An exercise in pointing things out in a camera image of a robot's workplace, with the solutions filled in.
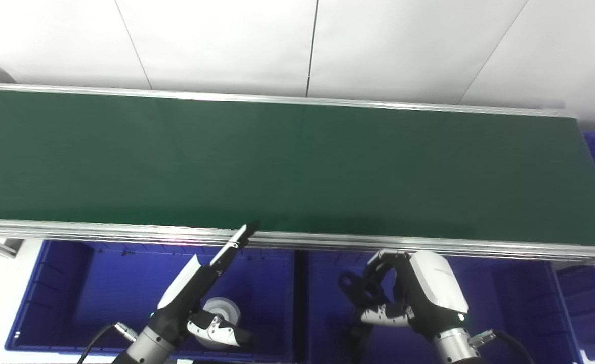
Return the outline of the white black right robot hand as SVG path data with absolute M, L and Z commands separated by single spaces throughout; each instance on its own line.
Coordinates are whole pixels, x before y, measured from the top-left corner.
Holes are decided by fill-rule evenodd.
M 380 293 L 360 309 L 363 323 L 409 326 L 428 341 L 467 326 L 468 303 L 450 263 L 436 252 L 383 249 L 368 261 L 362 277 L 365 287 Z

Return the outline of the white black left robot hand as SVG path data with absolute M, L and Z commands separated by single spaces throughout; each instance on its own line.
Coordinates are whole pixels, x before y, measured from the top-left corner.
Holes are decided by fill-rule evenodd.
M 146 325 L 153 331 L 155 339 L 168 342 L 174 349 L 189 336 L 228 346 L 254 344 L 255 337 L 251 332 L 203 309 L 201 301 L 258 228 L 258 221 L 243 225 L 206 265 L 201 265 L 197 256 L 187 262 L 166 289 Z

